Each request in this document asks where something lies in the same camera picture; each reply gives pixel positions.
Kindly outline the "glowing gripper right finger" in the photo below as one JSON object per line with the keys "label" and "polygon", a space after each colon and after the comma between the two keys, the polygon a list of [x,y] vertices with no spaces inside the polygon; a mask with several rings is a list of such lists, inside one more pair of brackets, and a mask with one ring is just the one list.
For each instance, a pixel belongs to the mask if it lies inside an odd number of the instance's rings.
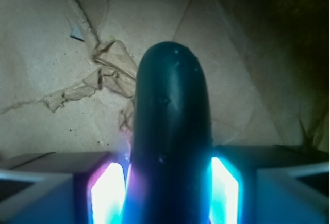
{"label": "glowing gripper right finger", "polygon": [[303,146],[215,147],[210,223],[329,223],[329,154]]}

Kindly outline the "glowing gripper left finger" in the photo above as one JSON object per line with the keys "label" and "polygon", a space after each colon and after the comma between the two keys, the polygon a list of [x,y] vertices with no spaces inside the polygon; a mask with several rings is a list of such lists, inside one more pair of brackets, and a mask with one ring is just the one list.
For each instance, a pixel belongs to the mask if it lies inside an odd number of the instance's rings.
{"label": "glowing gripper left finger", "polygon": [[128,161],[117,152],[1,161],[1,223],[120,223]]}

